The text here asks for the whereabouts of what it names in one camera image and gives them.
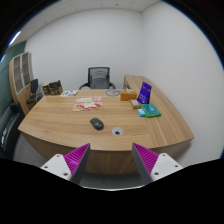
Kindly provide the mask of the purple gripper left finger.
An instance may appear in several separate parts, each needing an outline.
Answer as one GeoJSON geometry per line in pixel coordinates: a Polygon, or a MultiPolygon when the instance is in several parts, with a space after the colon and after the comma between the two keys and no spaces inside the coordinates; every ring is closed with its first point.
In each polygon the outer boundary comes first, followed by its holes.
{"type": "Polygon", "coordinates": [[[65,180],[79,184],[90,154],[90,144],[85,144],[66,155],[56,154],[42,169],[65,180]]]}

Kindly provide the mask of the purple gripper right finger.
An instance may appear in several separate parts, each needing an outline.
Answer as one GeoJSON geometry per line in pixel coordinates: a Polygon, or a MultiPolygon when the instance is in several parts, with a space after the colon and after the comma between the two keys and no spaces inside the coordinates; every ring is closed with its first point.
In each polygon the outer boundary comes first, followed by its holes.
{"type": "Polygon", "coordinates": [[[132,144],[132,154],[144,185],[182,169],[167,153],[157,154],[137,143],[132,144]]]}

